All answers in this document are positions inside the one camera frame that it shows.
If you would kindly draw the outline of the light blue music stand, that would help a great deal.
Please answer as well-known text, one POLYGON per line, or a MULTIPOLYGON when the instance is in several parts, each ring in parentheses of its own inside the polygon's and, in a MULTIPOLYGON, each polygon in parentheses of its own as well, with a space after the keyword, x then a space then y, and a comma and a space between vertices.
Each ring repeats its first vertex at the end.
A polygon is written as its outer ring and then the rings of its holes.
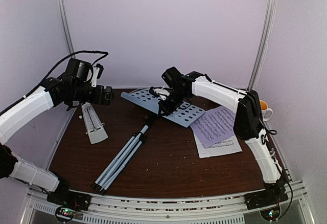
POLYGON ((163 117, 187 128, 205 113, 205 110, 190 102, 183 101, 171 114, 167 116, 160 115, 158 112, 158 103, 161 98, 156 98, 151 95, 149 93, 149 88, 139 88, 129 93, 122 92, 121 98, 148 110, 149 113, 145 117, 145 125, 143 128, 132 135, 124 147, 91 185, 91 187, 101 195, 107 192, 109 187, 146 140, 145 133, 157 118, 163 117))

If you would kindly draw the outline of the purple sheet music page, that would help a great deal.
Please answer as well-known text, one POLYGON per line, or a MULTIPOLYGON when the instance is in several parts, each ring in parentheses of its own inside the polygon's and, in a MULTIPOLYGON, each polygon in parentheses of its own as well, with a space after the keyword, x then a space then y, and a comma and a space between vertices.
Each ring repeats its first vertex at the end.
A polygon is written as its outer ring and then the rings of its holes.
POLYGON ((195 136, 204 148, 213 146, 234 136, 233 126, 236 114, 224 106, 207 110, 191 124, 195 136))

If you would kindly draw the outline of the white sheet music page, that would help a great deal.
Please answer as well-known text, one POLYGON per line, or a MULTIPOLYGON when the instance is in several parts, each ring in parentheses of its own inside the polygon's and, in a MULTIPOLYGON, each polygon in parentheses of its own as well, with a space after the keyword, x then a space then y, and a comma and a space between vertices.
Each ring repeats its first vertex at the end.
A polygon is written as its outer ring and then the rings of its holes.
POLYGON ((208 148, 205 148, 201 141, 194 134, 194 139, 196 143, 196 147, 198 150, 198 155, 200 159, 210 158, 215 156, 223 156, 234 154, 238 152, 242 152, 242 148, 237 140, 236 136, 232 136, 227 140, 218 142, 208 148))

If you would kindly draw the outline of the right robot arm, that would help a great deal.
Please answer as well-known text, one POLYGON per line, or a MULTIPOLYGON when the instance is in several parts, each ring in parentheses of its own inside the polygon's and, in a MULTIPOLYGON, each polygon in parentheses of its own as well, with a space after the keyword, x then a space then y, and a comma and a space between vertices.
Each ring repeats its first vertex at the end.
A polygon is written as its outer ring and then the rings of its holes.
POLYGON ((159 101, 160 112, 169 115, 184 99, 193 96, 205 98, 233 111, 236 114, 233 131, 248 145, 262 172, 265 189, 259 192, 258 199, 270 205, 288 198, 285 190, 288 179, 269 143, 270 131, 264 125, 256 91, 243 91, 220 84, 197 71, 184 75, 174 66, 161 77, 171 91, 164 100, 159 101))

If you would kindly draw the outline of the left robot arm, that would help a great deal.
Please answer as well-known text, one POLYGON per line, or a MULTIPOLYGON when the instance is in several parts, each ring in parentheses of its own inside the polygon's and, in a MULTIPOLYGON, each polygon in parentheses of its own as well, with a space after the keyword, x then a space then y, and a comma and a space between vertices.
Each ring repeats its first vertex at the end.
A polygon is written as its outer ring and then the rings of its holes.
POLYGON ((93 63, 76 59, 71 53, 54 66, 68 61, 65 71, 57 78, 49 73, 26 95, 1 111, 1 178, 14 178, 47 192, 63 206, 70 205, 73 193, 60 176, 21 159, 6 146, 10 138, 22 127, 45 111, 64 103, 67 110, 85 103, 109 105, 114 98, 112 88, 97 84, 104 67, 99 62, 109 55, 105 51, 94 51, 101 57, 93 63))

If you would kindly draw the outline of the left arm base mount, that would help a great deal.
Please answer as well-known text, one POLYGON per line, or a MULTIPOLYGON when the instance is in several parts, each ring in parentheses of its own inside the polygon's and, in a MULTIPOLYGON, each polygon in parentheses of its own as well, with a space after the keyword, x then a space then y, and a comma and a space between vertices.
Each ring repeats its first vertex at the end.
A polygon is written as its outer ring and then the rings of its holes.
POLYGON ((46 200, 73 210, 87 211, 91 202, 91 195, 74 191, 69 191, 66 196, 50 193, 46 200))

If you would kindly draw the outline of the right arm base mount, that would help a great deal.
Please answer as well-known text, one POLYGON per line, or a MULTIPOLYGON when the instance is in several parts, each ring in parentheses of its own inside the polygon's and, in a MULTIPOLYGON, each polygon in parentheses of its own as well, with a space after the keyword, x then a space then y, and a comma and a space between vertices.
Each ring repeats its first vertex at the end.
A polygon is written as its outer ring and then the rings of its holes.
POLYGON ((259 191, 253 193, 247 193, 244 195, 245 204, 248 210, 263 208, 270 205, 276 205, 277 202, 287 201, 288 195, 286 193, 282 193, 279 196, 269 195, 267 191, 259 191))

